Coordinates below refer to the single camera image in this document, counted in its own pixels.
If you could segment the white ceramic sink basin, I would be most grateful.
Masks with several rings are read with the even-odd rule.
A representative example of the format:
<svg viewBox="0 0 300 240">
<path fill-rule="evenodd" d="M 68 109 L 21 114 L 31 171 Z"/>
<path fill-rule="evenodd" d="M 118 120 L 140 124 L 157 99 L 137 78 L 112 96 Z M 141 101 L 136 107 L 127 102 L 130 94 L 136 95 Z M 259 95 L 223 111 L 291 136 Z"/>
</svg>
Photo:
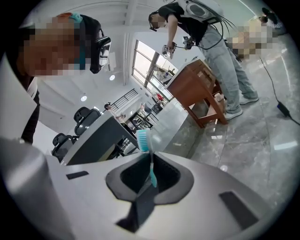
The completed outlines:
<svg viewBox="0 0 300 240">
<path fill-rule="evenodd" d="M 137 140 L 115 119 L 111 113 L 99 117 L 79 137 L 67 152 L 61 166 L 97 162 L 121 138 L 126 137 L 135 147 Z"/>
</svg>

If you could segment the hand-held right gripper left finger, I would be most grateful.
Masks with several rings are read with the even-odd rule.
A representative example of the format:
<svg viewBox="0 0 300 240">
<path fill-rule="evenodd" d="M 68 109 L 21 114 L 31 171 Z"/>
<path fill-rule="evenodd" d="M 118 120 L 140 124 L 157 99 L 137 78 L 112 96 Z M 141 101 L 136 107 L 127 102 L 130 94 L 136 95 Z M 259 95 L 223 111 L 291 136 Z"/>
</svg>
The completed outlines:
<svg viewBox="0 0 300 240">
<path fill-rule="evenodd" d="M 105 162 L 66 166 L 66 173 L 86 171 L 69 180 L 81 201 L 79 219 L 84 229 L 98 233 L 150 233 L 150 187 L 145 179 L 150 163 L 147 153 L 136 153 Z"/>
</svg>

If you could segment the large glass window wall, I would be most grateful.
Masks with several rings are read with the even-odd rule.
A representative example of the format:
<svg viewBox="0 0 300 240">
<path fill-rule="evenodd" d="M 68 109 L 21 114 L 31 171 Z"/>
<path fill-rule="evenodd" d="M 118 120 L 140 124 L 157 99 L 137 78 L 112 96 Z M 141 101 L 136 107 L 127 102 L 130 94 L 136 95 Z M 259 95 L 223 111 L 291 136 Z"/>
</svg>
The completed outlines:
<svg viewBox="0 0 300 240">
<path fill-rule="evenodd" d="M 165 89 L 178 69 L 162 55 L 140 40 L 134 48 L 132 76 L 159 101 L 171 101 L 173 95 Z"/>
</svg>

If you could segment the black dining table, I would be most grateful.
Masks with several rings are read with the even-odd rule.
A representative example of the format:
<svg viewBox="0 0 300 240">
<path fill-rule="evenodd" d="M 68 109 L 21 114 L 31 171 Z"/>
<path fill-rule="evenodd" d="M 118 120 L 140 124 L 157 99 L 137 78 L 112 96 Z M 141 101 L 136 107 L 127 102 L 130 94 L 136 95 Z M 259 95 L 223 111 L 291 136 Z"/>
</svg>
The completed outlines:
<svg viewBox="0 0 300 240">
<path fill-rule="evenodd" d="M 133 124 L 136 130 L 151 129 L 153 125 L 147 120 L 147 116 L 142 109 L 136 111 L 130 118 L 130 122 Z"/>
</svg>

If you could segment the brown wooden cabinet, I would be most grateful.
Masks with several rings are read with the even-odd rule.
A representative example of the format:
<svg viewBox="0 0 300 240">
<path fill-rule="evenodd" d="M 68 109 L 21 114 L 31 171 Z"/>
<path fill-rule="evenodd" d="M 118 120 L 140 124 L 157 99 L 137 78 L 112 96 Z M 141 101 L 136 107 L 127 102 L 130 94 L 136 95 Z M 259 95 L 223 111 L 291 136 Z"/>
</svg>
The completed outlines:
<svg viewBox="0 0 300 240">
<path fill-rule="evenodd" d="M 203 128 L 206 123 L 213 120 L 219 120 L 223 125 L 228 124 L 224 117 L 225 97 L 209 67 L 201 65 L 195 70 L 192 67 L 185 67 L 167 90 L 179 101 L 199 127 Z M 208 112 L 205 116 L 198 117 L 190 106 L 202 101 L 207 104 Z"/>
</svg>

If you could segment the person's black shirt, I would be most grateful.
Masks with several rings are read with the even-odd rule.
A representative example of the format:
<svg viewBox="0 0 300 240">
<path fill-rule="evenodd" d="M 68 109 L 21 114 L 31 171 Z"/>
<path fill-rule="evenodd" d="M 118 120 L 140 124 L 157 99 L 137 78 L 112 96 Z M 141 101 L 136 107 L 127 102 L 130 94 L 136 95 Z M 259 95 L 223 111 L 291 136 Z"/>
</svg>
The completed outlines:
<svg viewBox="0 0 300 240">
<path fill-rule="evenodd" d="M 40 112 L 38 82 L 35 77 L 30 78 L 28 82 L 27 93 L 34 100 L 37 106 L 25 126 L 25 129 L 22 134 L 22 139 L 26 143 L 33 144 L 33 136 L 37 127 Z"/>
</svg>

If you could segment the white ceiling air conditioner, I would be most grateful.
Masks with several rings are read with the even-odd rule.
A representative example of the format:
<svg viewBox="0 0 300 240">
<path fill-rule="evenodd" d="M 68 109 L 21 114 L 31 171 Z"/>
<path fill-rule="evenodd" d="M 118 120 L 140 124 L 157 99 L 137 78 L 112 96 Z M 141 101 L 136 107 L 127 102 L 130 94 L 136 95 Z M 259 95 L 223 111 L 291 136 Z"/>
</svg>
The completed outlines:
<svg viewBox="0 0 300 240">
<path fill-rule="evenodd" d="M 111 52 L 108 56 L 108 71 L 113 71 L 116 68 L 116 54 Z"/>
</svg>

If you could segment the black balcony railing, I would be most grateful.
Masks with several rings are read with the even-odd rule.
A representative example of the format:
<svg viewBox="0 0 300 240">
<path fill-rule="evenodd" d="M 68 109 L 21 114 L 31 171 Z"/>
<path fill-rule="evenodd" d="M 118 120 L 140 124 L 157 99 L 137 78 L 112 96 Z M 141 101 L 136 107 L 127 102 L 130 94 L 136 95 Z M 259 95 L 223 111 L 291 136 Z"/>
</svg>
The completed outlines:
<svg viewBox="0 0 300 240">
<path fill-rule="evenodd" d="M 138 93 L 135 89 L 130 90 L 125 95 L 120 97 L 118 100 L 116 100 L 114 103 L 111 103 L 111 107 L 114 111 L 119 110 L 123 108 L 127 103 L 129 103 L 131 100 L 133 100 Z"/>
</svg>

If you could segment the teal orange hair clip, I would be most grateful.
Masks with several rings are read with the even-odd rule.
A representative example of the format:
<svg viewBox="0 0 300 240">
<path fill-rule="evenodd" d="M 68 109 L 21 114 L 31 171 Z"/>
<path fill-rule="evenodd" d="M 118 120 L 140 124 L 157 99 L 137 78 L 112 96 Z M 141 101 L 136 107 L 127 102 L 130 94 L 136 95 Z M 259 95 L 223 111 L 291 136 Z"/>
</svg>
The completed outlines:
<svg viewBox="0 0 300 240">
<path fill-rule="evenodd" d="M 83 20 L 80 14 L 71 12 L 59 14 L 57 15 L 57 17 L 61 19 L 73 20 L 75 23 L 81 23 Z"/>
</svg>

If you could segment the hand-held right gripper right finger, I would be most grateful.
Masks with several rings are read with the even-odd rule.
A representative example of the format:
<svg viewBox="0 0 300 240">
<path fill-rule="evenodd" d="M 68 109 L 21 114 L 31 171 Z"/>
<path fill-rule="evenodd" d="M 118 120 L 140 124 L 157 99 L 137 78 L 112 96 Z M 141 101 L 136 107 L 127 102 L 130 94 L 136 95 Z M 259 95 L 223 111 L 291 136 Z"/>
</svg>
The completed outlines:
<svg viewBox="0 0 300 240">
<path fill-rule="evenodd" d="M 178 203 L 153 211 L 154 240 L 258 240 L 269 226 L 270 208 L 252 189 L 206 164 L 162 153 L 194 176 Z"/>
</svg>

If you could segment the teal toothbrush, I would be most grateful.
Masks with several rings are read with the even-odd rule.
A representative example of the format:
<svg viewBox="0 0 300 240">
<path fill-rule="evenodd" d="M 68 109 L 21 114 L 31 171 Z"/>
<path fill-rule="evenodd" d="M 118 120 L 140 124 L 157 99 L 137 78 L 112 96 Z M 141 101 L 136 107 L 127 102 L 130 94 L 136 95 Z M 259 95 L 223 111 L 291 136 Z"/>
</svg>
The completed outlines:
<svg viewBox="0 0 300 240">
<path fill-rule="evenodd" d="M 154 174 L 154 150 L 151 140 L 151 132 L 149 128 L 136 131 L 137 143 L 141 152 L 149 152 L 150 155 L 150 173 L 149 178 L 153 187 L 158 186 L 157 178 Z"/>
</svg>

